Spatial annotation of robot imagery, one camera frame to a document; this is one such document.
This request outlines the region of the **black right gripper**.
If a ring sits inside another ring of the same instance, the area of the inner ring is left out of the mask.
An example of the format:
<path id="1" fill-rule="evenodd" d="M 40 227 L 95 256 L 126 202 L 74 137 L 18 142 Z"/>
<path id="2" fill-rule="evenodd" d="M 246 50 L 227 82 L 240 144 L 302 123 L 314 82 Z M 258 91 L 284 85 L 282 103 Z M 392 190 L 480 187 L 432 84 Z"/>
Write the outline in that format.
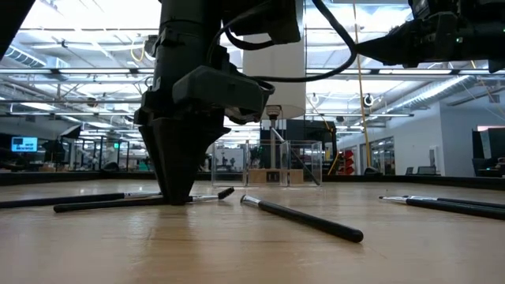
<path id="1" fill-rule="evenodd" d="M 386 35 L 356 44 L 356 51 L 384 65 L 469 61 L 472 24 L 454 11 L 413 12 L 413 19 Z"/>

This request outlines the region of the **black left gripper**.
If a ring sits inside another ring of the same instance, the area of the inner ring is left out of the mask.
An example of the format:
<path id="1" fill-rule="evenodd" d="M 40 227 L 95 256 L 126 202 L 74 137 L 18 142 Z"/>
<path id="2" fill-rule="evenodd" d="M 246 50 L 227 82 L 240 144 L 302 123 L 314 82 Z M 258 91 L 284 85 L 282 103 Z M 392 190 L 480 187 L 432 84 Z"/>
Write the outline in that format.
<path id="1" fill-rule="evenodd" d="M 189 200 L 207 149 L 230 129 L 260 120 L 275 87 L 246 76 L 234 65 L 158 65 L 153 85 L 142 95 L 134 122 L 154 164 L 167 204 Z"/>

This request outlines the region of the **black makeup brush silver ferrule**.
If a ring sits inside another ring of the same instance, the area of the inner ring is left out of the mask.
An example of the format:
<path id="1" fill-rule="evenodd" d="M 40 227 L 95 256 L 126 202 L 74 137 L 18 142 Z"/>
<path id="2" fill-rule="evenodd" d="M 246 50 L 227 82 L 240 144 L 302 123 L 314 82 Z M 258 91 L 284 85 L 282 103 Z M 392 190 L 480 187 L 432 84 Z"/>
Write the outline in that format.
<path id="1" fill-rule="evenodd" d="M 72 204 L 86 202 L 101 202 L 111 200 L 123 200 L 128 198 L 145 198 L 151 196 L 160 196 L 160 192 L 118 192 L 106 193 L 98 195 L 83 195 L 83 196 L 62 196 L 31 200 L 11 200 L 0 201 L 0 209 L 15 208 L 15 207 L 41 207 L 57 204 Z"/>
<path id="2" fill-rule="evenodd" d="M 495 203 L 480 202 L 480 201 L 474 201 L 474 200 L 458 200 L 458 199 L 449 199 L 449 198 L 432 197 L 432 196 L 402 196 L 402 197 L 410 198 L 410 199 L 417 199 L 417 200 L 435 200 L 435 201 L 451 202 L 451 203 L 457 203 L 457 204 L 492 207 L 492 208 L 505 210 L 505 204 L 495 204 Z"/>
<path id="3" fill-rule="evenodd" d="M 479 205 L 462 204 L 442 200 L 419 199 L 400 196 L 380 196 L 379 199 L 413 207 L 421 207 L 437 211 L 446 211 L 505 221 L 505 209 L 499 209 L 496 207 L 484 207 Z"/>
<path id="4" fill-rule="evenodd" d="M 312 181 L 320 186 L 320 181 L 318 181 L 316 179 L 316 176 L 311 172 L 311 170 L 305 165 L 304 161 L 300 158 L 300 156 L 295 152 L 295 150 L 293 150 L 290 146 L 290 142 L 289 141 L 286 141 L 278 132 L 277 130 L 273 127 L 273 126 L 270 126 L 270 132 L 271 134 L 273 134 L 282 144 L 284 143 L 287 143 L 287 147 L 288 149 L 291 151 L 291 154 L 295 157 L 295 159 L 302 165 L 302 168 L 308 172 L 310 178 L 312 179 Z"/>
<path id="5" fill-rule="evenodd" d="M 235 191 L 234 187 L 229 187 L 221 192 L 218 192 L 216 195 L 188 196 L 188 198 L 185 201 L 183 201 L 181 205 L 214 201 L 214 200 L 224 200 L 234 191 Z M 53 210 L 55 213 L 65 213 L 71 211 L 106 209 L 114 207 L 158 206 L 158 205 L 170 205 L 170 202 L 166 201 L 161 196 L 150 196 L 140 198 L 126 198 L 124 200 L 94 201 L 94 202 L 84 202 L 74 204 L 57 204 L 53 206 Z"/>
<path id="6" fill-rule="evenodd" d="M 266 211 L 273 215 L 277 215 L 279 217 L 289 219 L 302 225 L 312 227 L 314 229 L 336 237 L 340 237 L 347 241 L 360 243 L 364 239 L 364 234 L 360 230 L 353 227 L 322 219 L 316 217 L 315 215 L 309 215 L 301 211 L 296 211 L 289 207 L 284 207 L 266 200 L 260 200 L 256 197 L 244 195 L 241 198 L 240 202 L 241 204 L 257 207 L 262 211 Z"/>

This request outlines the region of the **clear acrylic organizer container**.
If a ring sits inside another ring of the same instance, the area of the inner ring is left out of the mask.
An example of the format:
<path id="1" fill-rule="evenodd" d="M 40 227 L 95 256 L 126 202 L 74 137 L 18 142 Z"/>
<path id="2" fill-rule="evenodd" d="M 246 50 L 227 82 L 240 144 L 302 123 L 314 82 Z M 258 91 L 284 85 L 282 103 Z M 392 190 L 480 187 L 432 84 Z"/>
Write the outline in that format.
<path id="1" fill-rule="evenodd" d="M 290 146 L 322 184 L 323 151 L 317 141 L 294 141 Z M 214 186 L 300 187 L 316 185 L 279 140 L 218 140 L 211 147 L 209 166 Z"/>

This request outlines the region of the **blue lit monitor screen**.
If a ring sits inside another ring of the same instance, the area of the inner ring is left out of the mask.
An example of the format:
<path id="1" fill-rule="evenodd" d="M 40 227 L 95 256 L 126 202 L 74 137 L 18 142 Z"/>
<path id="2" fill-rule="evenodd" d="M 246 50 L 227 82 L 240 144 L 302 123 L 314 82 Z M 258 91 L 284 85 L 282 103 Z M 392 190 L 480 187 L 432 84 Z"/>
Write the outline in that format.
<path id="1" fill-rule="evenodd" d="M 37 150 L 37 137 L 14 136 L 11 140 L 12 152 L 37 152 Z"/>

